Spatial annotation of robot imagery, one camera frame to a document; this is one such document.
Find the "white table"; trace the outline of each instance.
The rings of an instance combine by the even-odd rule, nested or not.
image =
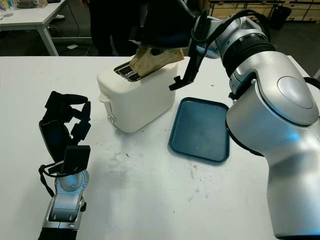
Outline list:
[[[58,3],[49,3],[44,8],[15,9],[12,16],[0,20],[0,31],[37,30],[49,54],[59,56],[47,25],[66,3],[67,0],[61,0]]]
[[[171,110],[133,134],[106,118],[96,75],[125,57],[0,58],[0,239],[38,239],[50,196],[38,167],[52,159],[38,122],[52,90],[91,100],[88,203],[78,240],[273,240],[267,161],[230,140],[213,164],[174,153],[168,140],[179,102],[232,105],[219,59],[205,59],[195,83],[176,91]],[[188,60],[179,64],[184,74]],[[312,88],[320,103],[319,92]]]

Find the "black cable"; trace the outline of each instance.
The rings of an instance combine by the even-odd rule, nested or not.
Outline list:
[[[303,16],[303,18],[302,18],[302,21],[303,21],[303,20],[305,20],[305,17],[307,16],[307,14],[308,14],[308,12],[309,12],[309,10],[310,10],[311,6],[313,5],[313,3],[314,3],[314,0],[312,0],[312,2],[310,2],[309,8],[308,8],[308,10],[307,10],[307,11],[305,11],[305,14],[304,14],[304,16]]]
[[[313,77],[309,77],[309,76],[304,77],[304,80],[307,84],[311,84],[320,90],[320,81],[319,80],[317,80]]]
[[[75,15],[74,15],[72,9],[71,9],[71,5],[70,5],[70,2],[69,2],[69,1],[68,1],[68,6],[69,6],[69,9],[70,9],[71,15],[72,15],[72,17],[73,17],[73,20],[74,20],[74,22],[75,22],[75,24],[76,24],[76,27],[77,27],[76,36],[79,37],[80,27],[79,27],[79,24],[78,24],[78,22],[77,22],[77,20],[76,20],[76,18],[75,18]]]
[[[67,176],[70,176],[70,175],[73,175],[72,173],[70,174],[57,174],[57,175],[52,175],[48,172],[46,172],[45,169],[47,168],[50,168],[50,167],[53,167],[54,165],[56,165],[56,163],[51,163],[51,164],[48,164],[48,165],[41,165],[38,169],[39,171],[39,174],[40,174],[40,181],[41,183],[44,185],[45,189],[47,190],[47,192],[49,193],[49,195],[53,198],[55,193],[54,191],[51,189],[51,187],[49,187],[49,185],[47,184],[47,181],[46,181],[46,178],[44,176],[47,175],[48,177],[51,177],[51,178],[63,178],[63,177],[67,177]]]
[[[55,29],[60,34],[60,37],[63,38],[64,35],[55,25],[49,24],[48,27]]]
[[[270,32],[267,25],[267,18],[254,10],[246,9],[240,12],[237,12],[230,18],[228,18],[225,22],[221,23],[214,31],[210,34],[210,36],[205,40],[199,40],[195,37],[194,29],[191,30],[191,38],[193,41],[195,41],[197,44],[207,44],[210,45],[217,37],[219,37],[226,29],[227,27],[236,19],[241,17],[247,17],[247,16],[255,16],[262,25],[262,30],[264,31],[266,37],[270,41]]]

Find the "table leg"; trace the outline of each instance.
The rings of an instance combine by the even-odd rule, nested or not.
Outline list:
[[[54,45],[54,43],[52,42],[51,39],[51,35],[47,29],[46,26],[41,25],[41,26],[36,26],[37,31],[39,32],[42,41],[44,42],[44,45],[46,47],[46,49],[48,50],[49,54],[51,56],[59,56],[57,49]]]

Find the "cable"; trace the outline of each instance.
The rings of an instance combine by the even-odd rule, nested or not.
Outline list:
[[[60,37],[63,37],[63,36],[64,36],[64,35],[62,34],[62,32],[61,32],[55,25],[49,24],[48,26],[49,26],[50,28],[55,29],[55,30],[60,34]]]
[[[209,46],[210,44],[216,40],[217,37],[219,37],[226,29],[227,27],[236,19],[241,18],[241,17],[247,17],[247,16],[255,16],[262,25],[262,30],[265,33],[266,37],[268,38],[268,40],[270,41],[271,36],[270,36],[270,32],[269,32],[269,28],[267,25],[267,18],[263,15],[260,14],[254,10],[251,9],[246,9],[240,12],[237,12],[236,14],[234,14],[233,16],[231,16],[230,18],[228,18],[225,22],[223,22],[222,24],[220,24],[214,31],[213,33],[211,33],[209,35],[209,37],[205,40],[199,40],[195,37],[195,30],[194,28],[191,30],[191,38],[193,41],[195,41],[197,44],[206,44],[205,50],[203,55],[201,56],[201,60],[199,61],[198,65],[197,65],[197,69],[199,69],[203,59],[205,58]]]
[[[47,175],[48,177],[51,177],[51,178],[63,178],[63,177],[67,177],[67,176],[70,176],[70,175],[73,175],[72,173],[68,174],[68,173],[65,173],[65,174],[57,174],[57,175],[52,175],[48,172],[46,172],[45,169],[47,168],[50,168],[50,167],[53,167],[54,165],[56,165],[57,163],[51,163],[51,164],[48,164],[48,165],[41,165],[38,169],[39,171],[39,174],[40,174],[40,181],[41,183],[44,185],[45,189],[47,190],[47,192],[49,193],[49,195],[53,198],[55,193],[54,191],[51,189],[51,187],[49,187],[49,185],[47,184],[47,181],[46,181],[46,178],[44,176]]]
[[[304,80],[307,84],[311,84],[320,90],[320,81],[319,80],[317,80],[313,77],[308,77],[308,76],[304,77]]]
[[[71,5],[70,5],[70,2],[69,2],[69,1],[68,1],[68,6],[69,6],[69,9],[70,9],[71,15],[72,15],[72,17],[73,17],[73,20],[74,20],[74,22],[75,22],[75,24],[76,24],[76,27],[77,27],[76,36],[79,37],[80,27],[79,27],[79,24],[78,24],[78,22],[77,22],[77,20],[76,20],[76,18],[75,18],[74,12],[73,12],[72,9],[71,9]]]

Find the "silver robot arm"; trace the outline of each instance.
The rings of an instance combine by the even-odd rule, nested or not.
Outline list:
[[[207,18],[202,35],[223,22]],[[205,53],[204,46],[196,50]],[[226,125],[231,137],[268,162],[274,235],[320,239],[320,120],[306,80],[248,17],[234,20],[209,45],[206,57],[221,57],[230,78],[235,101]]]
[[[71,107],[75,104],[83,104],[82,110]],[[85,139],[91,127],[91,103],[85,96],[53,91],[45,108],[39,128],[54,163],[41,165],[38,170],[41,183],[52,197],[38,239],[76,240],[82,213],[87,208],[83,193],[89,183],[86,169],[90,157],[90,146],[78,143]],[[69,132],[65,123],[72,118],[79,122]],[[55,179],[55,193],[44,174]]]
[[[87,208],[83,193],[88,183],[87,170],[55,179],[55,195],[46,211],[39,240],[76,239]]]

